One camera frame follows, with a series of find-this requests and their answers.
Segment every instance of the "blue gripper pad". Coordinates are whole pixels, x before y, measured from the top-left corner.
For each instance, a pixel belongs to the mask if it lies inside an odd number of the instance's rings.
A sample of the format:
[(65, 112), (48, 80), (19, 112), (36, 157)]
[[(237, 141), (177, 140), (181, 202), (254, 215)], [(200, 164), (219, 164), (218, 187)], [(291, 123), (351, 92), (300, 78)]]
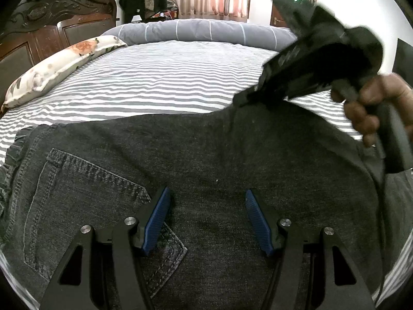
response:
[(251, 190), (248, 190), (245, 194), (245, 205), (261, 250), (263, 250), (267, 256), (271, 256), (275, 251), (271, 242), (271, 229)]
[(142, 245), (142, 251), (145, 255), (148, 255), (155, 248), (170, 203), (171, 194), (169, 188), (165, 188), (145, 226), (145, 241)]

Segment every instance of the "striped bed sheet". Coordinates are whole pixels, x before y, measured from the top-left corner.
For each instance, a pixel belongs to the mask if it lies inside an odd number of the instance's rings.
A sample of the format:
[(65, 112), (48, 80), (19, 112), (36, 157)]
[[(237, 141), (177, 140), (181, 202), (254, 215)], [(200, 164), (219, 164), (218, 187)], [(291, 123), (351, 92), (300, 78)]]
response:
[[(16, 132), (40, 124), (108, 120), (154, 113), (209, 113), (229, 106), (235, 93), (255, 84), (274, 51), (226, 42), (154, 42), (117, 49), (82, 66), (48, 94), (9, 110), (0, 120), (0, 165)], [(291, 100), (361, 139), (329, 92)], [(412, 239), (389, 273), (381, 299), (411, 272)], [(7, 279), (31, 309), (39, 303), (13, 278)]]

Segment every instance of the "dark denim pants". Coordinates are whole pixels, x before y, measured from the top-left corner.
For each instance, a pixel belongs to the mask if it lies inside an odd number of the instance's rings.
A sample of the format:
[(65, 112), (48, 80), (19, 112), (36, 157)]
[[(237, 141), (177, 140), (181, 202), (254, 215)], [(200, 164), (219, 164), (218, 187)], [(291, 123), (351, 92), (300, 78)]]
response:
[[(2, 250), (41, 301), (82, 225), (114, 225), (166, 181), (174, 197), (167, 226), (141, 260), (155, 307), (259, 309), (274, 264), (245, 209), (245, 190), (255, 187), (300, 226), (333, 227), (373, 292), (381, 281), (381, 168), (371, 148), (287, 102), (25, 129), (1, 170)], [(389, 271), (410, 233), (413, 206), (410, 172), (387, 181)]]

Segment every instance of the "wood carving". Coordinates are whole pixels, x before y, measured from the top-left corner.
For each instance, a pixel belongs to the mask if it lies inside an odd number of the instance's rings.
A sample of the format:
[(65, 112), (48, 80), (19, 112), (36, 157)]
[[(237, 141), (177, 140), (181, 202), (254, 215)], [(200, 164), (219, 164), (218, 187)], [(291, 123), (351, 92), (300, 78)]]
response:
[(110, 14), (116, 19), (115, 0), (22, 0), (0, 32), (0, 42), (9, 34), (55, 26), (74, 15)]

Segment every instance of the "black television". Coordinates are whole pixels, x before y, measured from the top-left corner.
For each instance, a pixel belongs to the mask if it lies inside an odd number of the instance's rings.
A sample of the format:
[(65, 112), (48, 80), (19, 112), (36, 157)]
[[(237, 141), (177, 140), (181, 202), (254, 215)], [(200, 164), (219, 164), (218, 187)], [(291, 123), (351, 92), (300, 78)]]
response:
[(411, 87), (413, 87), (413, 46), (407, 44), (400, 38), (397, 40), (393, 72), (400, 75)]

